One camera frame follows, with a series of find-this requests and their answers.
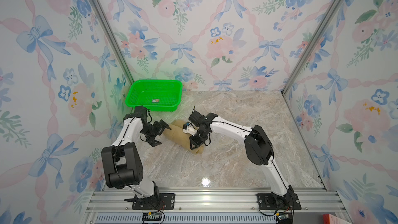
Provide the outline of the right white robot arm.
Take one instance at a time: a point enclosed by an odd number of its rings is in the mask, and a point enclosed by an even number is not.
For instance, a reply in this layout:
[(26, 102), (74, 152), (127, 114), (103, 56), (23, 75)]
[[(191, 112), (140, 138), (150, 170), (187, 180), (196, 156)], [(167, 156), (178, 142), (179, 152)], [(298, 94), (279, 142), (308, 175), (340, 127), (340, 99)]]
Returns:
[(191, 150), (211, 143), (210, 134), (218, 133), (243, 142), (248, 160), (260, 166), (271, 187), (271, 196), (279, 209), (293, 209), (294, 190), (284, 179), (275, 161), (273, 145), (259, 125), (247, 127), (227, 121), (217, 114), (206, 116), (194, 111), (183, 125), (183, 132), (190, 135)]

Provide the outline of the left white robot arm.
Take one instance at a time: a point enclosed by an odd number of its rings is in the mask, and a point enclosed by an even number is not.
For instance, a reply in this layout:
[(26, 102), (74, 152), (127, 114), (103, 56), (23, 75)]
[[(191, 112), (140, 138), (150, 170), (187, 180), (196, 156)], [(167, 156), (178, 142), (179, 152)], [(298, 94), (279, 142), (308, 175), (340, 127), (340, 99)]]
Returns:
[(111, 146), (102, 149), (101, 159), (108, 188), (130, 190), (134, 197), (125, 201), (132, 202), (135, 207), (162, 209), (158, 186), (144, 176), (136, 142), (159, 146), (162, 143), (156, 137), (170, 127), (163, 120), (150, 123), (147, 119), (149, 116), (149, 110), (143, 106), (138, 106), (133, 113), (127, 114), (117, 139)]

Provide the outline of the khaki long pants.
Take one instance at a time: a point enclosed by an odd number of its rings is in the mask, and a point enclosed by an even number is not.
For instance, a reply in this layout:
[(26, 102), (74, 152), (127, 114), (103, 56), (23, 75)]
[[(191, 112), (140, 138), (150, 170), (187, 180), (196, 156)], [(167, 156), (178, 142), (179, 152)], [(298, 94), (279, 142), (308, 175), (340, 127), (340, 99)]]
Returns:
[(202, 145), (199, 148), (190, 149), (190, 134), (183, 132), (183, 125), (186, 122), (183, 120), (174, 120), (171, 124), (169, 124), (169, 129), (165, 129), (163, 131), (163, 135), (169, 139), (170, 141), (180, 145), (184, 149), (188, 150), (193, 154), (202, 154), (205, 146)]

